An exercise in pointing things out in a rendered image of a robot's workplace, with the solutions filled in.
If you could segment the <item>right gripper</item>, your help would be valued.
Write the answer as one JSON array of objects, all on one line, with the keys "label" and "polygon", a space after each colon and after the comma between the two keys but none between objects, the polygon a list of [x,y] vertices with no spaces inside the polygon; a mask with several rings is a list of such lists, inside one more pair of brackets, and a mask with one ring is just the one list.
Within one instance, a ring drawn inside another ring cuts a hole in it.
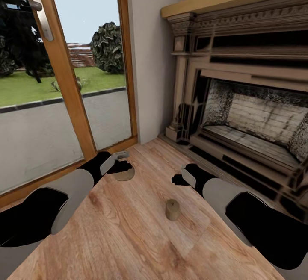
[{"label": "right gripper", "polygon": [[183,180],[182,174],[175,174],[175,176],[172,177],[172,183],[175,183],[175,185],[188,186],[188,184]]}]

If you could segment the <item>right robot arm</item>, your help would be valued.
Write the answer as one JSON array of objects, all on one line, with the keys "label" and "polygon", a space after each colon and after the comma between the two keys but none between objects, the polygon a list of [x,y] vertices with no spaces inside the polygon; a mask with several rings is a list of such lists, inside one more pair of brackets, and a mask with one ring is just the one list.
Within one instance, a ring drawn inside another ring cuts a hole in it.
[{"label": "right robot arm", "polygon": [[245,245],[254,246],[284,280],[308,280],[308,225],[197,164],[182,165],[182,174],[175,174],[172,183],[193,187],[235,235]]}]

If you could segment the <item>pillar candle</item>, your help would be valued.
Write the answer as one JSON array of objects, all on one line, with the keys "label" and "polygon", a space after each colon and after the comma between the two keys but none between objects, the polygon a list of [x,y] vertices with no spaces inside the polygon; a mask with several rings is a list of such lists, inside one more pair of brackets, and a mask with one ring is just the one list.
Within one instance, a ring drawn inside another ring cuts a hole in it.
[{"label": "pillar candle", "polygon": [[129,181],[133,179],[135,175],[135,168],[131,166],[131,169],[128,169],[128,171],[123,171],[119,173],[113,173],[113,176],[115,177],[116,180],[123,182],[123,181]]},{"label": "pillar candle", "polygon": [[170,199],[166,203],[166,218],[175,221],[178,218],[180,205],[178,201]]}]

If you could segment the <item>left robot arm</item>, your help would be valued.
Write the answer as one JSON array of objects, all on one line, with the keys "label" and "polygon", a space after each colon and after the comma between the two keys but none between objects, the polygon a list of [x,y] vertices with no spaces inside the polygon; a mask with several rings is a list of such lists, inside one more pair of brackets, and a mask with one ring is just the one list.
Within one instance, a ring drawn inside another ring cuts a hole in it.
[{"label": "left robot arm", "polygon": [[88,193],[107,174],[131,169],[128,151],[98,155],[71,173],[35,189],[21,204],[0,212],[0,280],[8,277],[50,234],[59,233]]}]

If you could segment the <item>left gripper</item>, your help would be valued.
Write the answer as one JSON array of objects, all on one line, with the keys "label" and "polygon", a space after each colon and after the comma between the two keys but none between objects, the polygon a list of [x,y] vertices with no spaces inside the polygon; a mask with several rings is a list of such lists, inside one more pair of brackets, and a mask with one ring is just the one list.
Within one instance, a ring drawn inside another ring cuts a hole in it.
[{"label": "left gripper", "polygon": [[123,171],[128,171],[128,169],[131,169],[131,164],[128,163],[127,160],[125,161],[118,161],[117,160],[117,168],[114,171],[108,171],[107,174],[113,174],[113,173],[119,173],[119,172],[123,172]]}]

